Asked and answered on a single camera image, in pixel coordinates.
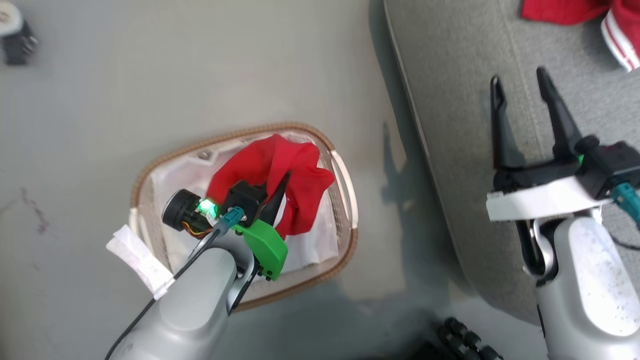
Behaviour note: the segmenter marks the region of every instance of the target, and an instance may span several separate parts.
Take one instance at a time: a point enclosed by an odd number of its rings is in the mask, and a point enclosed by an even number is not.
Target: laundry basket
[[[159,169],[170,167],[178,160],[184,161],[185,157],[202,159],[212,154],[222,154],[226,148],[238,146],[238,144],[249,144],[273,134],[301,139],[299,142],[312,142],[320,152],[318,166],[334,174],[335,181],[327,190],[327,194],[335,227],[330,228],[331,233],[328,233],[327,237],[335,236],[335,239],[328,238],[327,241],[337,241],[337,256],[318,264],[283,273],[277,281],[254,281],[238,306],[238,311],[288,297],[327,281],[337,275],[351,259],[358,238],[358,206],[347,168],[331,141],[317,129],[299,123],[261,126],[216,136],[154,160],[138,177],[131,195],[130,227],[144,239],[160,262],[172,272],[176,272],[178,269],[172,266],[170,252],[167,250],[173,241],[169,238],[171,233],[167,232],[169,228],[161,220],[161,209],[164,203],[157,204],[158,194],[154,193],[154,174]]]

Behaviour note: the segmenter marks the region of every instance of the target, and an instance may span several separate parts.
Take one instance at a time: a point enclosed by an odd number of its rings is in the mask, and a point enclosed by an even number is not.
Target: white fabric liner
[[[297,133],[281,133],[285,139],[305,143],[313,140]],[[158,217],[161,216],[164,205],[177,191],[185,188],[199,196],[204,196],[211,177],[237,152],[245,148],[250,142],[245,140],[231,140],[221,145],[208,148],[212,151],[209,160],[198,158],[197,153],[181,156],[165,165],[156,168],[150,176],[154,185],[154,206]],[[318,167],[324,167],[318,161]],[[276,224],[282,215],[279,214]],[[169,264],[173,271],[177,271],[185,262],[187,256],[197,244],[186,231],[178,232],[167,225],[162,225],[162,234],[166,244]],[[333,217],[331,199],[327,191],[324,192],[311,230],[305,234],[287,236],[285,243],[289,249],[282,273],[292,272],[305,266],[322,263],[338,256],[338,241],[336,239],[336,224]],[[225,237],[235,237],[244,241],[242,237],[229,231]]]

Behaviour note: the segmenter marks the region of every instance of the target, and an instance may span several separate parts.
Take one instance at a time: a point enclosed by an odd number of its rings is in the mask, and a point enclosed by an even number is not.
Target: white tag
[[[156,300],[160,299],[173,284],[173,274],[156,259],[145,243],[128,225],[113,234],[107,250],[116,254],[131,267],[145,283]]]

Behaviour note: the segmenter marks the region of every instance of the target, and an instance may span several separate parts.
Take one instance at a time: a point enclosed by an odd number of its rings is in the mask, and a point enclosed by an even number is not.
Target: gray floor
[[[0,67],[5,359],[101,358],[150,297],[104,248],[138,172],[207,136],[283,120],[318,127],[342,154],[358,248],[335,280],[232,316],[216,358],[395,357],[449,315],[507,359],[545,358],[538,327],[463,280],[381,2],[15,3],[41,46],[32,66]]]

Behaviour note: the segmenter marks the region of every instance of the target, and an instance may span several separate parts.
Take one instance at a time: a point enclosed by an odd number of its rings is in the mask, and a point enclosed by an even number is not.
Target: white stripe
[[[615,56],[616,60],[620,63],[620,65],[624,66],[627,71],[633,70],[628,61],[625,60],[624,55],[622,55],[622,53],[618,51],[618,47],[609,35],[609,30],[607,30],[607,19],[602,21],[602,25],[600,26],[600,28],[602,30],[604,41],[607,43],[607,47],[609,47],[609,50],[611,51],[613,56]]]
[[[613,11],[609,10],[607,14],[607,19],[609,19],[609,28],[611,29],[611,34],[613,38],[616,40],[622,52],[625,55],[625,58],[631,60],[631,63],[634,66],[634,69],[640,67],[640,58],[636,54],[636,50],[634,49],[633,44],[629,41],[629,38],[622,32],[620,27],[618,26],[618,22],[616,22],[616,18],[613,16]]]

